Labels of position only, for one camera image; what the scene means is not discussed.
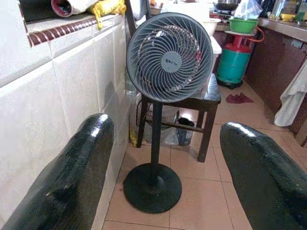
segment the round fan base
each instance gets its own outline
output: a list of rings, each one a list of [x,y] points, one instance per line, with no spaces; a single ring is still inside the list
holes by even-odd
[[[171,209],[181,197],[181,181],[170,168],[159,164],[157,185],[149,180],[150,164],[135,167],[124,181],[124,194],[137,209],[162,213]]]

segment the fan center cap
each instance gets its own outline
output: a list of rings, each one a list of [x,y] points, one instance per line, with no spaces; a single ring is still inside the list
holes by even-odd
[[[180,69],[181,63],[181,56],[174,51],[165,53],[161,60],[162,68],[168,73],[174,73]]]

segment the tiled floor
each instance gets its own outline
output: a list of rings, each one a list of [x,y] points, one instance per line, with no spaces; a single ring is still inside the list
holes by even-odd
[[[171,167],[182,182],[180,201],[170,211],[146,214],[134,209],[123,194],[123,180],[135,166],[150,161],[150,146],[140,149],[129,145],[114,189],[103,230],[251,230],[237,197],[225,163],[219,132],[221,124],[238,121],[272,137],[302,168],[307,171],[307,150],[298,145],[286,129],[273,125],[273,113],[246,83],[229,90],[221,87],[220,104],[213,127],[205,163],[197,162],[201,136],[193,134],[189,146],[162,146],[160,163]],[[254,103],[228,104],[230,93],[243,92]],[[187,109],[181,114],[193,121],[197,113]]]

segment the red cloth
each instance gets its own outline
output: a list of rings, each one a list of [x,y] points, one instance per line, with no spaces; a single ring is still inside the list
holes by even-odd
[[[240,95],[235,94],[234,96],[230,94],[228,97],[226,97],[226,101],[228,103],[235,103],[235,104],[240,104],[240,103],[253,103],[254,101],[250,99],[249,97],[245,96],[244,93],[240,93]]]

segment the green bowl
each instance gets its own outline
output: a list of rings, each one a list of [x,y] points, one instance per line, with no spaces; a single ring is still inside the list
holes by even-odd
[[[241,34],[250,34],[258,24],[258,19],[244,20],[241,18],[231,18],[229,21],[230,30]]]

